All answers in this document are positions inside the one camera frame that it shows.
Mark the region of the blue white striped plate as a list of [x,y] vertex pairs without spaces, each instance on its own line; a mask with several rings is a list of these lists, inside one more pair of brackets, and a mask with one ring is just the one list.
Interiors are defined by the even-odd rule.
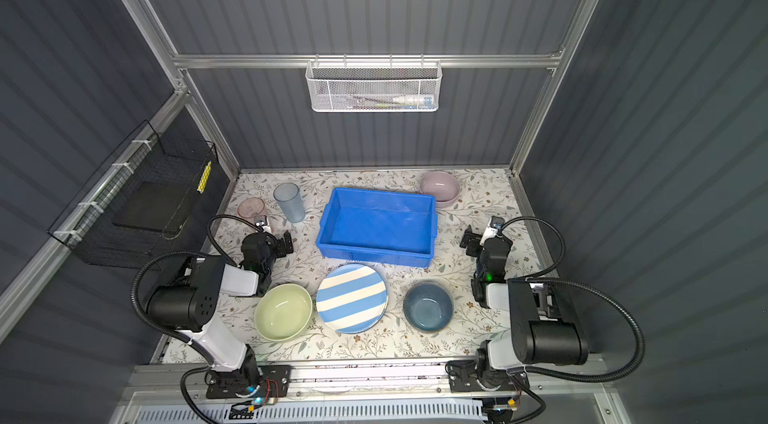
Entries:
[[350,263],[322,280],[315,301],[320,320],[329,328],[341,334],[359,334],[383,317],[389,293],[377,270]]

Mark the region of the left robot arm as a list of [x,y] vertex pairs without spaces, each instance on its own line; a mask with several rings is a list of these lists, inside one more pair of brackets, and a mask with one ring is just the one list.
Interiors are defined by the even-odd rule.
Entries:
[[221,293],[234,297],[262,297],[272,284],[272,270],[279,258],[293,252],[291,234],[276,238],[253,233],[241,244],[243,261],[233,266],[221,255],[173,252],[153,260],[165,263],[159,283],[146,304],[134,309],[155,329],[182,341],[200,353],[208,365],[211,386],[227,395],[251,396],[262,386],[253,349],[236,338],[217,315]]

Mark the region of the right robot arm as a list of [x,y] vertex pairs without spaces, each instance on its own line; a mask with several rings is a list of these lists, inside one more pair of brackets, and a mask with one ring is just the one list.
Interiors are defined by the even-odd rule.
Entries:
[[469,376],[486,389],[501,386],[502,375],[525,365],[582,365],[589,356],[587,338],[572,299],[550,283],[506,277],[512,245],[491,225],[481,234],[467,228],[459,247],[475,260],[471,291],[475,302],[508,314],[510,335],[484,341]]

